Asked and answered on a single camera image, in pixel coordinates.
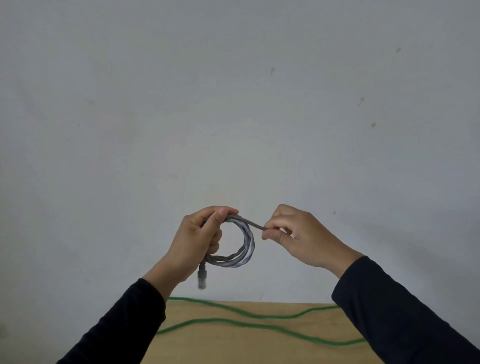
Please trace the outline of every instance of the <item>black sleeve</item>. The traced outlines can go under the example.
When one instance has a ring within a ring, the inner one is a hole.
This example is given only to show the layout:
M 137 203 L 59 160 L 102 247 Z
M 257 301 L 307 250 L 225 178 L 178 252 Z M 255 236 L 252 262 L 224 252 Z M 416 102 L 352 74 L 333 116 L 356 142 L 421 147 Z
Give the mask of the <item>black sleeve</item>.
M 364 256 L 332 299 L 386 363 L 480 363 L 480 351 Z
M 140 363 L 164 320 L 161 294 L 139 279 L 58 363 Z

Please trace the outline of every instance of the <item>gray cable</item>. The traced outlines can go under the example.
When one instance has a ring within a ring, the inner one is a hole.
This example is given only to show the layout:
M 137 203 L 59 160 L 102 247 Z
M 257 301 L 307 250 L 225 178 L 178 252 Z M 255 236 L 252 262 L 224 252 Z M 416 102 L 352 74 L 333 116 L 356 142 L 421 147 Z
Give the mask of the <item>gray cable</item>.
M 229 256 L 211 255 L 208 253 L 205 255 L 205 259 L 200 263 L 197 273 L 198 289 L 200 290 L 206 288 L 207 271 L 205 268 L 205 262 L 225 268 L 237 268 L 248 263 L 255 250 L 255 240 L 253 239 L 253 234 L 249 225 L 260 230 L 266 230 L 263 226 L 257 225 L 239 215 L 228 214 L 224 222 L 233 222 L 240 228 L 243 232 L 243 246 L 236 253 Z

